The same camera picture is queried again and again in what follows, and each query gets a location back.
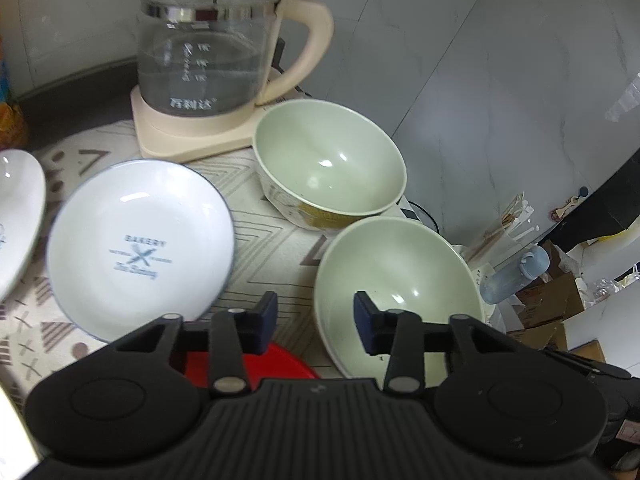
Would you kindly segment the red black bowl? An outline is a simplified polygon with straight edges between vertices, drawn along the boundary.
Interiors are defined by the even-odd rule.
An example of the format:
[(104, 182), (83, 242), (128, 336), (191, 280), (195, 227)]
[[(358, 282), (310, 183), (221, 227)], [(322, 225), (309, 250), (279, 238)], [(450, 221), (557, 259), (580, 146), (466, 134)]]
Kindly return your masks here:
[[(183, 375), (195, 387), (206, 388), (208, 364), (207, 351), (190, 351), (186, 354)], [(244, 354), (243, 364), (252, 390), (256, 390), (264, 379), (319, 378), (318, 374), (305, 362), (274, 342), (270, 342), (261, 356)]]

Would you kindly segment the beige kettle base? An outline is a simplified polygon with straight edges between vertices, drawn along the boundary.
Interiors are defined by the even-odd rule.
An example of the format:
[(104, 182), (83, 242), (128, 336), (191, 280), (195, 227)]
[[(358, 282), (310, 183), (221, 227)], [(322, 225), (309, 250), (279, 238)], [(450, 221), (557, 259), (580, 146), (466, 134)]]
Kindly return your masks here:
[(141, 155), (171, 162), (194, 162), (208, 156), (249, 148), (258, 122), (270, 107), (285, 100), (304, 97), (304, 92), (290, 90), (266, 105), (255, 106), (249, 102), (230, 114), (187, 118), (153, 110), (142, 99), (138, 86), (130, 93), (134, 132)]

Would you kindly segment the green bowl yellow pattern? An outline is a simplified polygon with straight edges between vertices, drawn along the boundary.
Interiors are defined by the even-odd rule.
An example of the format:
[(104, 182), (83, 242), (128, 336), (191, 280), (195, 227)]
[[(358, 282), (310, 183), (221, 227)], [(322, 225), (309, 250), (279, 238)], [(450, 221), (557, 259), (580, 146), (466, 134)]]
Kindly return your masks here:
[(407, 169), (392, 139), (350, 108), (303, 99), (271, 107), (253, 139), (262, 192), (294, 226), (339, 231), (389, 210)]

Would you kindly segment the white bakery plate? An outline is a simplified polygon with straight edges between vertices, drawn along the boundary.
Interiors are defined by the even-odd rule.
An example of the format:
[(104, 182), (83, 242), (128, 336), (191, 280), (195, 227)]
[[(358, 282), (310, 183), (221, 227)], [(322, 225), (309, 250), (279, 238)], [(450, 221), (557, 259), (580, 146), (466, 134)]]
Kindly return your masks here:
[(234, 256), (231, 211), (216, 186), (186, 166), (139, 159), (73, 192), (46, 263), (66, 318), (113, 341), (165, 314), (200, 318), (226, 288)]

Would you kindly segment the patterned table mat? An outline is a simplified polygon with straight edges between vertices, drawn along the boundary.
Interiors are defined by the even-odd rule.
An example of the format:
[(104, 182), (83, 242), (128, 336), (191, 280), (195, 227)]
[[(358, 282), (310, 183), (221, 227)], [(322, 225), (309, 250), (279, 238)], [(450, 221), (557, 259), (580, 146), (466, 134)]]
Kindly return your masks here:
[[(56, 303), (46, 270), (46, 246), (58, 210), (78, 185), (101, 170), (138, 157), (134, 127), (114, 122), (35, 151), (47, 183), (46, 214), (29, 267), (1, 304), (1, 383), (21, 405), (41, 378), (102, 344), (73, 326)], [(284, 220), (262, 195), (251, 150), (194, 162), (192, 169), (224, 194), (235, 226), (234, 270), (216, 309), (247, 307), (266, 290), (279, 296), (273, 340), (322, 378), (340, 374), (314, 326), (312, 286), (329, 239)]]

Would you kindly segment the orange juice bottle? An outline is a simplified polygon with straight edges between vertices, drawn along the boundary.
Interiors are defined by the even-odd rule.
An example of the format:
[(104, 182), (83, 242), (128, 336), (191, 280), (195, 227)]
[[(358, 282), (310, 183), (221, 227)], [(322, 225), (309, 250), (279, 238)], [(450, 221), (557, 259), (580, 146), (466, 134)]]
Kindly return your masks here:
[(26, 120), (12, 94), (4, 53), (0, 52), (0, 148), (24, 148), (27, 143)]

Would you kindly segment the clear water bottle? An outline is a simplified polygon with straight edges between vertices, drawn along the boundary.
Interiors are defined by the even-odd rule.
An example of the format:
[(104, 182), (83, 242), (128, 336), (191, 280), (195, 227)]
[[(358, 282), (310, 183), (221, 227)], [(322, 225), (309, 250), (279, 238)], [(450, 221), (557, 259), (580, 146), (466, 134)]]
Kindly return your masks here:
[(486, 304), (500, 304), (515, 295), (548, 270), (550, 258), (544, 248), (534, 245), (480, 283), (480, 296)]

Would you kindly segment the plain green bowl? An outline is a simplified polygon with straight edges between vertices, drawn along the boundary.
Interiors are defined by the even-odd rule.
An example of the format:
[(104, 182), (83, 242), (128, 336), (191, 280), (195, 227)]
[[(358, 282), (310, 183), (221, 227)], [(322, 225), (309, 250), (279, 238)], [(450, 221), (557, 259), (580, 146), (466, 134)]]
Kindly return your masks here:
[(424, 322), (467, 314), (484, 322), (473, 273), (452, 246), (423, 224), (374, 217), (344, 229), (321, 258), (314, 282), (314, 318), (337, 369), (382, 384), (387, 356), (369, 356), (357, 332), (352, 300), (366, 292), (382, 310), (407, 310)]

